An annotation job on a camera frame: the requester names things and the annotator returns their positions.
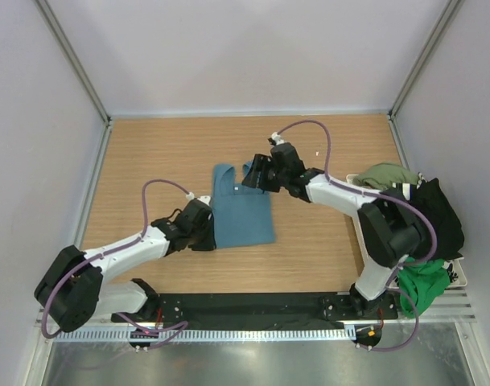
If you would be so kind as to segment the blue tank top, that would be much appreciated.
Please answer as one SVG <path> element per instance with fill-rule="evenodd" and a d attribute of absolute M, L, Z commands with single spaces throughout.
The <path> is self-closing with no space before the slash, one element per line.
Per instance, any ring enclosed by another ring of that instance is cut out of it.
<path fill-rule="evenodd" d="M 269 193 L 237 183 L 233 165 L 213 167 L 211 197 L 218 249 L 276 241 Z"/>

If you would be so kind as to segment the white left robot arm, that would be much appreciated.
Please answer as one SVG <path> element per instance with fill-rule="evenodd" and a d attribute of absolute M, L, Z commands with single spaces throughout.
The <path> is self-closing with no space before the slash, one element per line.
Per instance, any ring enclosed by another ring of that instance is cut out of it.
<path fill-rule="evenodd" d="M 157 219 L 144 232 L 100 248 L 63 248 L 35 289 L 35 299 L 44 308 L 42 321 L 52 318 L 61 332 L 72 332 L 91 318 L 153 319 L 159 295 L 149 284 L 139 278 L 119 284 L 112 280 L 205 241 L 213 223 L 209 196 L 190 200 L 175 214 L 174 219 Z"/>

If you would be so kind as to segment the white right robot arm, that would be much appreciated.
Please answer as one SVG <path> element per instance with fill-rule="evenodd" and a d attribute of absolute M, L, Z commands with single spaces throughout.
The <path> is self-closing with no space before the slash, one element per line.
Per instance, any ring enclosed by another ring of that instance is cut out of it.
<path fill-rule="evenodd" d="M 286 189 L 294 198 L 334 208 L 359 222 L 367 257 L 349 291 L 349 306 L 358 318 L 378 310 L 407 257 L 426 242 L 432 257 L 438 246 L 431 222 L 401 192 L 359 188 L 331 177 L 326 169 L 307 168 L 289 142 L 273 146 L 268 155 L 255 154 L 242 183 L 268 192 Z"/>

